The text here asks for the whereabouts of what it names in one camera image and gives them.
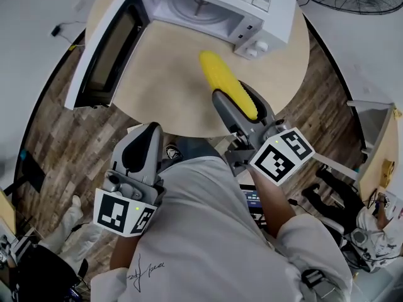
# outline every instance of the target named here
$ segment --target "wooden floor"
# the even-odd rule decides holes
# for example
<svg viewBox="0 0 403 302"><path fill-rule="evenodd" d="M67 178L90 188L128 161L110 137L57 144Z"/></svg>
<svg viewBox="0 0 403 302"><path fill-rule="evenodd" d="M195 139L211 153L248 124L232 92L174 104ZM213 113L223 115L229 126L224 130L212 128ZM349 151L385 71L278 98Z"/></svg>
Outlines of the wooden floor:
<svg viewBox="0 0 403 302"><path fill-rule="evenodd" d="M81 54L82 50L76 48L59 70L25 144L47 176L40 194L28 184L20 188L18 211L27 218L33 216L31 223L43 236L58 225L74 194L81 197L83 221L92 219L94 191L103 182L113 148L126 135L126 129L136 124L115 106L64 109L67 89ZM286 118L298 127L320 154L354 168L362 161L361 144L346 101L335 71L310 35L310 60L304 83L278 118ZM316 180L314 172L318 166L311 159L283 187L289 198L298 199L311 212L314 210L300 197L300 192ZM329 194L330 190L322 186L325 201L330 202ZM70 237L67 246L78 236L79 231ZM108 269L114 240L114 235L104 231L102 239L93 247L88 257L87 280Z"/></svg>

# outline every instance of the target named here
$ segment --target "white wall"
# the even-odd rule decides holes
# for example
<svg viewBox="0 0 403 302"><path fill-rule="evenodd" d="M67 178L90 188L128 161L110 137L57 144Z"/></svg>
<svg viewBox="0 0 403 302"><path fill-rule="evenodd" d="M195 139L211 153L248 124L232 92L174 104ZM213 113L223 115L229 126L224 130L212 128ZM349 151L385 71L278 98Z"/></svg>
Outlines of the white wall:
<svg viewBox="0 0 403 302"><path fill-rule="evenodd" d="M94 0L0 0L0 187L13 182L18 150L34 105L69 48L51 37L61 22L86 21ZM66 26L74 41L85 24Z"/></svg>
<svg viewBox="0 0 403 302"><path fill-rule="evenodd" d="M403 9L381 16L362 16L311 1L302 10L332 53L353 99L394 102L403 111ZM403 119L399 120L400 166L388 188L401 199L402 131Z"/></svg>

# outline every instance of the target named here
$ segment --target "black pants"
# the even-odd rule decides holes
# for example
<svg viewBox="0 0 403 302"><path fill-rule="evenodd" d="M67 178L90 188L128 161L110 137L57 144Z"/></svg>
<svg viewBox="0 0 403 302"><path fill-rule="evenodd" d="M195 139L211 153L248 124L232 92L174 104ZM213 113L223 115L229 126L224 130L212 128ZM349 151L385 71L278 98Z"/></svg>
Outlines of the black pants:
<svg viewBox="0 0 403 302"><path fill-rule="evenodd" d="M357 215L365 205L349 185L334 177L329 171L322 171L321 179L340 195L344 209L324 204L321 197L313 191L306 194L307 199L323 216L342 225L345 234L351 233L356 228Z"/></svg>

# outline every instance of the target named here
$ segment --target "round table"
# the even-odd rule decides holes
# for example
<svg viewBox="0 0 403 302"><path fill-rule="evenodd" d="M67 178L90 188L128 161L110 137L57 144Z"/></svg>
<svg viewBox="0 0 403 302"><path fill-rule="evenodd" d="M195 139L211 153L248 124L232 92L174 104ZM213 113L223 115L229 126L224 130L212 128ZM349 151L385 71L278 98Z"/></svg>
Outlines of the round table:
<svg viewBox="0 0 403 302"><path fill-rule="evenodd" d="M113 0L96 0L86 40ZM233 53L233 45L182 26L153 21L122 75L113 103L133 119L156 121L166 133L185 137L229 134L212 104L212 90L198 61L201 50L218 53L236 77L267 100L275 113L294 97L309 61L309 35L296 6L288 45L256 60Z"/></svg>

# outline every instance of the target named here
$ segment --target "microwave window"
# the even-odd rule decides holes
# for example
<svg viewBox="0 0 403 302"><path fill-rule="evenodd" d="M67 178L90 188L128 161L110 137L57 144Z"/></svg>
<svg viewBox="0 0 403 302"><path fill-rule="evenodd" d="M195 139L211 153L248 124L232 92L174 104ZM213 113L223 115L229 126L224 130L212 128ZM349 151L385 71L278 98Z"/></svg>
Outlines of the microwave window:
<svg viewBox="0 0 403 302"><path fill-rule="evenodd" d="M119 61L119 54L124 52L123 46L135 29L135 18L132 16L133 9L128 8L118 19L112 29L107 41L99 53L86 90L108 92L113 84L108 83L109 76L115 76L119 70L116 64Z"/></svg>

